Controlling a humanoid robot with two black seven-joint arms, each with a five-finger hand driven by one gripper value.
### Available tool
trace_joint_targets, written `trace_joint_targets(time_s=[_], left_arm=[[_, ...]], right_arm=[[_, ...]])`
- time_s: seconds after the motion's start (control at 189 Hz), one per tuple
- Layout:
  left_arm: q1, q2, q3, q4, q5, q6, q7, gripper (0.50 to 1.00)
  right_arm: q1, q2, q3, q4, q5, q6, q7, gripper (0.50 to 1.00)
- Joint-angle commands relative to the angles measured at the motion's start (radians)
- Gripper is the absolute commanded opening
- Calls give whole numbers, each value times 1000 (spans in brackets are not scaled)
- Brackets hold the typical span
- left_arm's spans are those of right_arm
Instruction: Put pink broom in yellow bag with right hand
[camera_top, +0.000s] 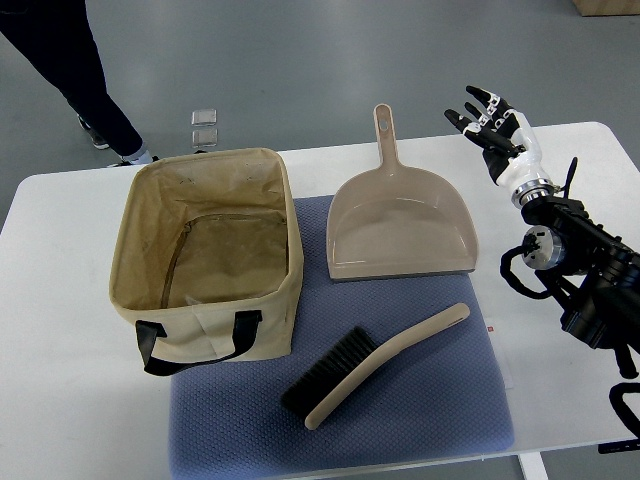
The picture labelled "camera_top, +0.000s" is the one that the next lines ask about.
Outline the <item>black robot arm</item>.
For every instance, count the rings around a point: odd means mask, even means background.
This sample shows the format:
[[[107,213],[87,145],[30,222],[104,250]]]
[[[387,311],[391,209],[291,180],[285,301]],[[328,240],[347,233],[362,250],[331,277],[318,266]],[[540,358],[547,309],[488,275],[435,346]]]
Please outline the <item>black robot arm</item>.
[[[609,402],[622,424],[639,433],[626,399],[639,391],[639,254],[593,222],[582,202],[535,173],[507,185],[529,230],[501,257],[500,274],[528,298],[554,299],[563,331],[592,349],[613,351],[622,382]]]

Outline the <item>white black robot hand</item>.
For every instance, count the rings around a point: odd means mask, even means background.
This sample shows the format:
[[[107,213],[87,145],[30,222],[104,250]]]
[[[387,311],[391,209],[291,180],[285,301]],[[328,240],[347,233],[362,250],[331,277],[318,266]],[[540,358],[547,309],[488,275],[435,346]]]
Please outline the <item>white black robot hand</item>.
[[[517,209],[552,195],[554,184],[542,167],[542,151],[526,116],[496,93],[471,85],[466,92],[481,106],[467,102],[465,115],[448,109],[445,117],[481,148],[494,184],[506,189]]]

